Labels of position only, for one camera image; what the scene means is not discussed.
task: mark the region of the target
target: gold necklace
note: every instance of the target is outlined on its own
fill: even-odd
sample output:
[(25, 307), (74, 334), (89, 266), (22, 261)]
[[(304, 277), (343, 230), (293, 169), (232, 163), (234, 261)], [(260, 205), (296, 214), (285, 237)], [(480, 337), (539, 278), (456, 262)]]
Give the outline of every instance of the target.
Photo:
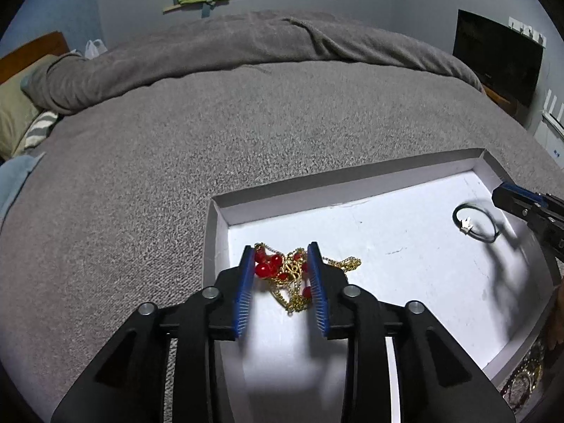
[[(255, 244), (255, 261), (257, 263), (255, 274), (268, 281), (270, 293), (286, 309), (288, 315), (308, 308), (311, 302), (311, 288), (306, 286), (300, 292), (302, 280), (307, 274), (306, 250), (304, 248), (296, 248), (284, 255), (264, 243), (257, 243)], [(343, 272), (354, 270), (361, 264), (360, 259), (353, 256), (344, 260), (323, 258), (323, 261), (342, 269)], [(288, 300), (284, 298), (281, 290), (287, 292)]]

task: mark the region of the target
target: striped fabric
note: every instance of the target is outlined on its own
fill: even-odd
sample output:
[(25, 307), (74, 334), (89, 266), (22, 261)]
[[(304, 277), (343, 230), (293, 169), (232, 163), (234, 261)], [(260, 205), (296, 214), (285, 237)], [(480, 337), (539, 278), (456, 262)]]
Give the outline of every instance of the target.
[(47, 138), (58, 119), (58, 112), (42, 112), (36, 120), (33, 121), (33, 124), (29, 126), (29, 129), (25, 134), (24, 150), (35, 148), (39, 143)]

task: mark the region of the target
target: white tray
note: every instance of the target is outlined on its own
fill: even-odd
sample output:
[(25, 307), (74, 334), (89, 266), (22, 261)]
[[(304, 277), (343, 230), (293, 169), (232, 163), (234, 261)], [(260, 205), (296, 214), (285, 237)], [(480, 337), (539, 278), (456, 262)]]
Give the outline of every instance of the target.
[[(284, 253), (317, 241), (323, 256), (356, 256), (351, 283), (380, 301), (418, 299), (496, 385), (540, 332), (558, 284), (554, 258), (524, 221), (496, 209), (509, 177), (481, 149), (438, 153), (288, 180), (214, 198), (204, 250), (205, 284), (239, 264), (245, 245)], [(485, 206), (506, 235), (487, 245), (461, 233), (452, 212)], [(480, 213), (467, 213), (491, 228)], [(219, 382), (236, 422), (339, 422), (346, 341), (327, 341), (312, 311), (288, 316), (256, 279), (245, 337), (219, 342)], [(397, 371), (388, 339), (393, 421)]]

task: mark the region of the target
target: black flat screen tv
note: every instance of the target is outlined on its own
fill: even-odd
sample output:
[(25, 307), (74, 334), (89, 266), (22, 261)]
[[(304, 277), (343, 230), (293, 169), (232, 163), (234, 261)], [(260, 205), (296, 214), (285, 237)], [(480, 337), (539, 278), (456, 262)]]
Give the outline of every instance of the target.
[(544, 48), (510, 27), (459, 10), (452, 54), (485, 86), (508, 100), (530, 106)]

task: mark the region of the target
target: black bracelet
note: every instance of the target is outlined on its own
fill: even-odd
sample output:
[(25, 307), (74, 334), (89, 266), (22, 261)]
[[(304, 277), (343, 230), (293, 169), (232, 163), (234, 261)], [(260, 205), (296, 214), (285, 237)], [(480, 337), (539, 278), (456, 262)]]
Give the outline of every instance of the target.
[[(493, 235), (481, 235), (481, 234), (478, 234), (477, 232), (474, 232), (472, 230), (472, 226), (465, 227), (462, 224), (462, 221), (460, 219), (458, 219), (458, 216), (457, 216), (458, 212), (460, 210), (464, 210), (464, 209), (477, 210), (478, 212), (480, 211), (481, 213), (484, 213), (484, 215), (486, 215), (488, 217), (488, 219), (491, 221), (491, 223), (493, 225), (493, 230), (494, 230)], [(452, 220), (456, 224), (456, 227), (458, 227), (458, 229), (460, 229), (466, 235), (469, 235), (470, 237), (474, 238), (475, 240), (480, 240), (481, 242), (484, 242), (484, 243), (495, 242), (496, 238), (498, 238), (499, 234), (501, 233), (501, 230), (497, 227), (497, 224), (496, 224), (494, 218), (492, 217), (491, 213), (488, 212), (486, 209), (479, 207), (478, 205), (474, 205), (473, 203), (461, 203), (458, 207), (456, 207), (455, 211), (452, 212)]]

